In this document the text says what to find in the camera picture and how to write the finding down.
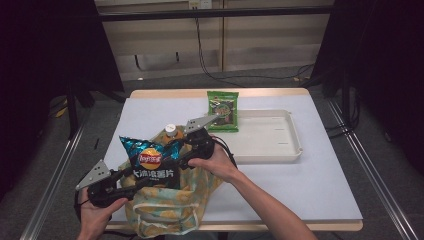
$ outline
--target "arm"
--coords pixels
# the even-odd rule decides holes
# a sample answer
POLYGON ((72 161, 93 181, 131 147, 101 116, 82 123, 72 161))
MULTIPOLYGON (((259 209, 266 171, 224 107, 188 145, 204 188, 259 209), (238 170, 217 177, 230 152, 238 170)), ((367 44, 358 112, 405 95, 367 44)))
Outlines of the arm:
POLYGON ((204 168, 231 183, 255 210, 276 239, 316 239, 295 213, 235 168, 224 150, 217 144, 214 154, 209 160, 196 158, 190 160, 188 164, 204 168))
MULTIPOLYGON (((80 202, 88 200, 87 188, 81 192, 80 202)), ((78 235, 78 240, 95 240, 99 239, 103 234, 109 217, 120 209, 128 199, 121 198, 116 200, 107 208, 95 207, 91 202, 87 201, 81 205, 81 231, 78 235)))

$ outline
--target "human hand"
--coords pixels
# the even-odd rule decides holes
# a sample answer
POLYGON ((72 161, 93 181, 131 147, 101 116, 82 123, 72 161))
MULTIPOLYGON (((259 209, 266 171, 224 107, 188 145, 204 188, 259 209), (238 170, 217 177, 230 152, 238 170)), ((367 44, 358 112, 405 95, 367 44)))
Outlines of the human hand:
POLYGON ((118 209, 120 209, 128 199, 120 198, 107 208, 94 206, 88 200, 87 188, 81 190, 81 231, 78 240, 98 239, 104 232, 109 218, 118 209))
POLYGON ((191 167, 201 167, 228 183, 231 183, 236 177, 236 174, 240 173, 224 149, 218 144, 215 144, 214 152, 208 160, 193 158, 188 161, 188 165, 191 167))

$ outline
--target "robotic arm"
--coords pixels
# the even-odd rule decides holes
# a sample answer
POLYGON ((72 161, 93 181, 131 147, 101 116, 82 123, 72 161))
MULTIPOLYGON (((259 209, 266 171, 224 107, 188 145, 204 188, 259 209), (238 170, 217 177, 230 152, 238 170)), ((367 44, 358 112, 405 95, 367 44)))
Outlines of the robotic arm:
MULTIPOLYGON (((161 160, 162 163, 166 164, 168 161, 177 161, 180 168, 185 170, 189 167, 188 161, 192 158, 209 159, 214 152, 215 143, 217 143, 225 149, 232 163, 237 167, 228 146, 223 143, 222 139, 211 137, 205 129, 206 125, 215 121, 218 117, 219 115, 210 115, 189 120, 184 129, 184 138, 172 140, 164 148, 166 152, 166 149, 170 149, 173 144, 179 142, 181 147, 183 144, 191 145, 192 150, 178 159, 172 159, 169 156, 170 154, 164 154, 167 157, 161 160)), ((109 170, 103 160, 100 160, 80 181, 75 190, 78 192, 82 188, 88 187, 88 198, 91 203, 97 207, 108 207, 119 198, 125 197, 132 200, 138 190, 148 185, 149 178, 146 177, 138 180, 134 186, 118 189, 116 185, 117 181, 122 176, 130 176, 131 174, 133 174, 132 167, 119 171, 109 170)), ((80 209, 77 209, 77 207, 80 205, 77 202, 78 199, 75 201, 75 208, 78 215, 80 209)))

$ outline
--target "cloth bag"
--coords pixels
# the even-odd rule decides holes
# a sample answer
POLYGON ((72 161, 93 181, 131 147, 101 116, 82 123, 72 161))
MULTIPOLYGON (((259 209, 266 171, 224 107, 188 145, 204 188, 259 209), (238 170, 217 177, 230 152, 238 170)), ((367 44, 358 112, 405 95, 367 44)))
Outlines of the cloth bag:
MULTIPOLYGON (((153 141, 162 143, 164 131, 153 141)), ((188 151, 181 149, 181 154, 188 151)), ((120 166, 129 167, 127 160, 120 166)), ((135 184, 133 175, 122 178, 121 186, 135 184)), ((158 235, 183 235, 199 228, 211 193, 222 179, 202 168, 180 169, 180 189, 144 187, 125 205, 128 223, 141 238, 158 235)))

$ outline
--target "white plastic tray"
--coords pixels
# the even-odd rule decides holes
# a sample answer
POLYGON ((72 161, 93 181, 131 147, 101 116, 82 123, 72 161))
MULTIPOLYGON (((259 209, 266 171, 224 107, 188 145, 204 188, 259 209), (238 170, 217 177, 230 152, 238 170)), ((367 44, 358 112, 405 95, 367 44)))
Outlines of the white plastic tray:
POLYGON ((286 110, 238 110, 237 133, 222 138, 237 164, 289 163, 302 154, 296 128, 286 110))

